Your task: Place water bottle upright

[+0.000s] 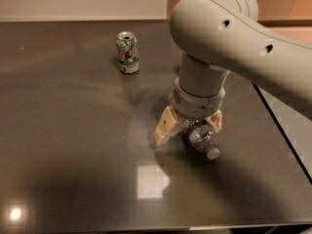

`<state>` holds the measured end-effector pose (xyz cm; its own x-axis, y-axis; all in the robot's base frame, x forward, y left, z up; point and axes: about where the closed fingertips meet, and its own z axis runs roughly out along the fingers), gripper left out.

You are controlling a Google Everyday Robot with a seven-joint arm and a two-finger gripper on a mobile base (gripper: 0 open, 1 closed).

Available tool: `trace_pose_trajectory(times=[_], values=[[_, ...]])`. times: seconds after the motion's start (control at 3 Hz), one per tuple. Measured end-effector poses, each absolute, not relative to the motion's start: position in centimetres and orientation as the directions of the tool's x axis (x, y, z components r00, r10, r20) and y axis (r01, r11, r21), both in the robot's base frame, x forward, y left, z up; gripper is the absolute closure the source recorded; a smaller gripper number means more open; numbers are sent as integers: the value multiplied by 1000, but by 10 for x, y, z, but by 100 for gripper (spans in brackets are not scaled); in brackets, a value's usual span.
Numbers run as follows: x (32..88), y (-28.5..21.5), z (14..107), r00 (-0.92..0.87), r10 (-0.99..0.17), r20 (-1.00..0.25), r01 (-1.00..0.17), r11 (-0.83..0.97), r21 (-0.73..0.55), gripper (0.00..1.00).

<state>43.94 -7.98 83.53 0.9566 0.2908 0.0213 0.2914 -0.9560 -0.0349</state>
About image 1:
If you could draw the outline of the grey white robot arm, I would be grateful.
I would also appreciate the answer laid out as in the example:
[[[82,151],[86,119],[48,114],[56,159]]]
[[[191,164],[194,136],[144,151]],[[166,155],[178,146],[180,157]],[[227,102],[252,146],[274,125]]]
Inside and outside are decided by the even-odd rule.
[[[154,132],[158,145],[182,131],[186,120],[219,114],[229,72],[237,73],[309,118],[312,46],[257,22],[256,0],[180,0],[170,32],[182,50],[171,103]]]

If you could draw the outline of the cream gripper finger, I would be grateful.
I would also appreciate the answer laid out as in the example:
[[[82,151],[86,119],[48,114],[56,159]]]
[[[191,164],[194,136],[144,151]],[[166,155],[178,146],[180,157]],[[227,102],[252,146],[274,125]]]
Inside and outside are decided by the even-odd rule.
[[[154,139],[157,146],[164,145],[182,131],[183,121],[172,105],[163,111],[158,125],[154,131]]]
[[[220,110],[215,112],[213,115],[206,118],[206,121],[215,129],[222,129],[222,113]]]

